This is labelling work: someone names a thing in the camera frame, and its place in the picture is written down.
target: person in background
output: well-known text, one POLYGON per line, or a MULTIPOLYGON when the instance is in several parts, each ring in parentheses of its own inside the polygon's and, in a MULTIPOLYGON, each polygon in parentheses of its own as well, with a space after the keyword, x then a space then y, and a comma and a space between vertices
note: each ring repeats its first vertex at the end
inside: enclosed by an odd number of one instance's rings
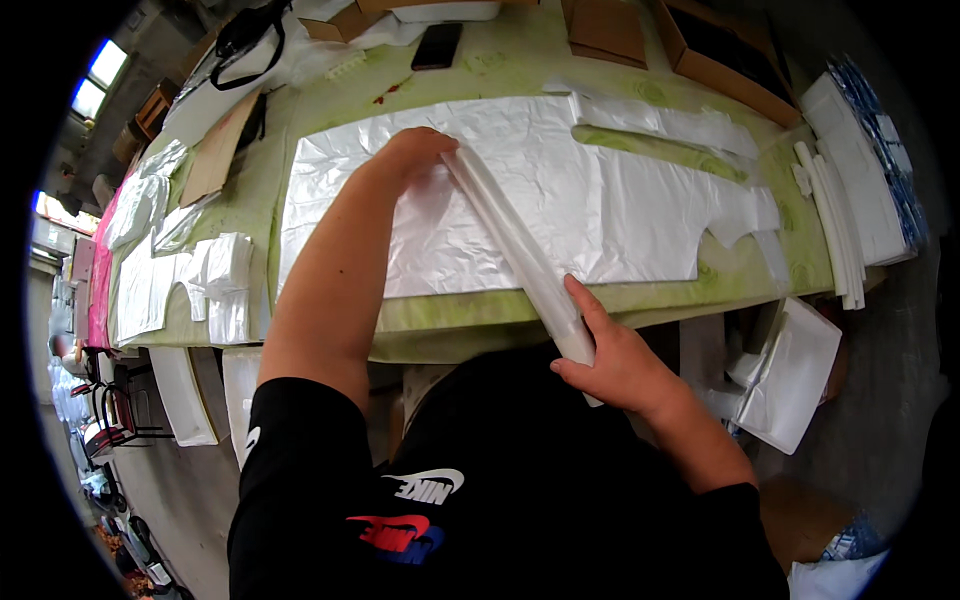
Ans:
POLYGON ((80 379, 89 379, 84 363, 84 341, 68 335, 50 336, 50 352, 60 358, 63 368, 80 379))
POLYGON ((300 252, 263 347, 228 536, 230 596, 588 586, 787 597, 747 457, 570 275, 564 285, 596 341, 593 367, 553 344, 469 360, 430 389, 393 461, 374 469, 367 358, 394 209, 457 146, 428 128, 395 135, 300 252), (582 392, 605 405, 590 408, 582 392), (625 411, 649 424, 657 447, 625 411))

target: brown cardboard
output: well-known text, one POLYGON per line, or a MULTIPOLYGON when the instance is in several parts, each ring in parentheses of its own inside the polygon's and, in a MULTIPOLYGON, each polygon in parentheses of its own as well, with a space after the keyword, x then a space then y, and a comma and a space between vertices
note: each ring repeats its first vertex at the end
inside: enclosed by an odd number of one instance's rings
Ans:
MULTIPOLYGON (((429 2, 424 0, 357 0, 357 5, 361 12, 388 11, 389 9, 399 9, 402 7, 419 6, 421 4, 439 4, 441 2, 471 2, 475 0, 436 0, 429 2)), ((539 4, 540 0, 500 0, 503 4, 539 4)))
POLYGON ((180 196, 180 206, 190 206, 203 196, 224 187, 240 133, 259 95, 258 87, 221 117, 201 140, 180 196))
POLYGON ((635 6, 620 0, 563 0, 563 9, 573 56, 647 68, 635 6))
POLYGON ((784 573, 790 565, 816 563, 833 536, 850 524, 853 510, 786 477, 760 486, 760 520, 784 573))
POLYGON ((300 24, 310 37, 323 41, 342 41, 347 43, 367 31, 383 16, 383 11, 361 12, 354 2, 328 21, 315 21, 300 17, 300 24))
POLYGON ((756 29, 736 19, 718 14, 692 0, 656 0, 653 8, 654 17, 657 20, 657 31, 660 33, 663 49, 675 73, 730 96, 783 127, 791 127, 800 120, 801 112, 797 108, 799 105, 797 98, 774 62, 770 61, 770 66, 786 90, 790 98, 789 103, 733 69, 690 49, 667 9, 668 6, 733 32, 741 41, 757 48, 767 56, 769 56, 767 54, 769 44, 756 29))

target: plastic roll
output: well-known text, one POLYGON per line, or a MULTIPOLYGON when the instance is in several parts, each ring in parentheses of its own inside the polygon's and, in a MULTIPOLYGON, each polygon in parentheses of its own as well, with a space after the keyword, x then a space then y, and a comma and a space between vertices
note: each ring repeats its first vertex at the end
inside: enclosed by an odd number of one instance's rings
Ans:
MULTIPOLYGON (((503 252, 560 354, 592 367, 596 347, 580 319, 580 311, 487 165, 463 143, 455 153, 444 154, 443 159, 490 232, 493 242, 503 252)), ((588 394, 584 397, 590 406, 603 404, 588 394)))

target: red nike logo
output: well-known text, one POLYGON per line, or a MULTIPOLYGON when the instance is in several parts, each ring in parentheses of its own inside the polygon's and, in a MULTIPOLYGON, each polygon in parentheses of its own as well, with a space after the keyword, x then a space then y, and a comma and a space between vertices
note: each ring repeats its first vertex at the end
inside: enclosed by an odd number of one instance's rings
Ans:
POLYGON ((403 516, 348 516, 348 521, 368 521, 371 526, 360 534, 360 539, 373 547, 390 552, 403 552, 410 540, 419 538, 428 527, 430 519, 422 515, 403 516))

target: table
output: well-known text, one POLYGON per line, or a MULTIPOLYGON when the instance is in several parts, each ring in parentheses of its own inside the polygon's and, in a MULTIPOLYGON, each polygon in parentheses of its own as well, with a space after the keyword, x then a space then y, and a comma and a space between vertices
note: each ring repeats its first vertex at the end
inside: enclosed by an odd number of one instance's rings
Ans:
MULTIPOLYGON (((310 133, 389 112, 441 101, 538 95, 553 76, 589 85, 611 95, 638 98, 652 105, 726 112, 747 127, 761 150, 759 166, 780 208, 780 243, 790 268, 789 294, 801 296, 833 287, 829 255, 816 207, 793 180, 797 161, 793 143, 812 144, 802 126, 785 132, 736 101, 670 71, 652 15, 641 6, 649 71, 601 60, 573 57, 559 0, 540 6, 504 5, 493 21, 467 23, 454 65, 410 77, 416 43, 380 46, 364 62, 333 79, 319 78, 302 89, 284 86, 267 101, 266 136, 234 160, 221 200, 211 204, 194 227, 188 248, 220 232, 243 231, 253 240, 251 266, 251 335, 260 330, 266 284, 268 303, 276 300, 279 223, 297 141, 310 133), (387 90, 395 84, 399 89, 387 90)), ((736 180, 721 159, 642 135, 578 127, 584 143, 671 160, 736 180)), ((167 143, 163 134, 151 150, 167 143)), ((173 177, 168 211, 182 191, 192 155, 173 177)), ((135 244, 114 254, 109 328, 116 325, 116 280, 120 261, 135 244)), ((778 293, 753 237, 724 249, 705 232, 696 281, 593 286, 593 292, 620 322, 632 327, 666 323, 734 310, 774 300, 778 293)), ((167 305, 166 326, 136 337, 140 346, 208 346, 206 322, 190 321, 181 287, 167 305)), ((521 290, 504 290, 385 300, 377 321, 371 360, 401 363, 458 363, 481 352, 532 344, 546 339, 537 313, 521 290)))

